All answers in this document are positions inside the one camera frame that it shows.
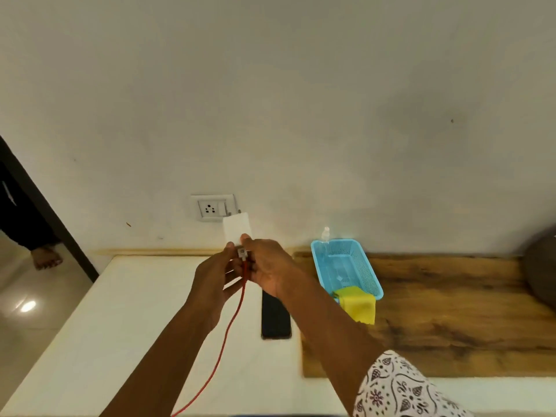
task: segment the cable connector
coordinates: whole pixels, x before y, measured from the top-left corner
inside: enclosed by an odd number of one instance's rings
[[[240,257],[242,261],[245,262],[247,260],[247,250],[245,250],[245,247],[243,246],[238,247],[237,255]]]

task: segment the tiled floor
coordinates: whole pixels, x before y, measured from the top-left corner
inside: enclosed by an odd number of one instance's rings
[[[91,287],[65,246],[56,250],[64,262],[36,271],[29,252],[0,232],[0,410]],[[36,307],[22,312],[31,300]]]

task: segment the person's left hand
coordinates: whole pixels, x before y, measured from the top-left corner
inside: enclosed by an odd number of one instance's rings
[[[242,281],[239,280],[227,288],[224,286],[241,275],[241,259],[237,256],[232,242],[220,253],[212,255],[197,266],[185,304],[196,311],[206,313],[209,330],[216,327],[224,303],[240,290]]]

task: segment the person's right hand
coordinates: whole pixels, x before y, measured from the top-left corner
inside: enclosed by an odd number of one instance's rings
[[[268,294],[280,298],[284,280],[297,269],[292,257],[274,240],[253,240],[249,235],[243,234],[241,244],[251,252],[251,280]]]

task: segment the person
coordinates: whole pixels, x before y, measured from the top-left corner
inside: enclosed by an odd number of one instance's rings
[[[354,417],[472,415],[437,391],[366,326],[353,319],[273,240],[251,239],[248,275],[280,299],[297,323],[347,413]],[[207,334],[242,281],[233,243],[201,263],[183,307],[164,328],[101,417],[169,417]]]
[[[63,259],[54,250],[58,238],[3,163],[0,181],[0,229],[31,252],[35,269],[61,264]]]

